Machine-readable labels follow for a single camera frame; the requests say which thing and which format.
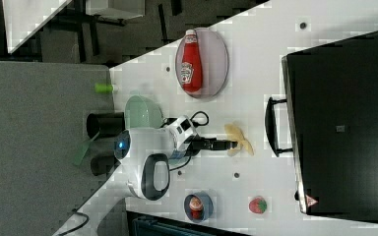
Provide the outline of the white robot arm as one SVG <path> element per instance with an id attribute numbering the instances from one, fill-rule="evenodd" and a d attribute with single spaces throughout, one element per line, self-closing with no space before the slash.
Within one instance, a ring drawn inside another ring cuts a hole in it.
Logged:
<path id="1" fill-rule="evenodd" d="M 180 116 L 162 128 L 129 128 L 115 141 L 119 171 L 125 174 L 118 185 L 122 198 L 149 201 L 162 198 L 170 185 L 171 159 L 192 157 L 201 150 L 228 150 L 237 142 L 201 137 L 192 120 Z"/>

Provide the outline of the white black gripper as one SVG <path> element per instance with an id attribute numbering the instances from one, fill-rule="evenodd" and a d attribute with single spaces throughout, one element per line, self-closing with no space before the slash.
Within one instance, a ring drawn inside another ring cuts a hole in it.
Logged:
<path id="1" fill-rule="evenodd" d="M 193 156 L 202 149 L 211 149 L 213 139 L 201 137 L 193 122 L 186 115 L 178 117 L 171 124 L 166 126 L 171 133 L 174 141 L 172 156 Z M 235 147 L 216 147 L 216 150 L 235 149 L 238 142 L 229 140 L 217 140 L 216 146 L 235 146 Z"/>

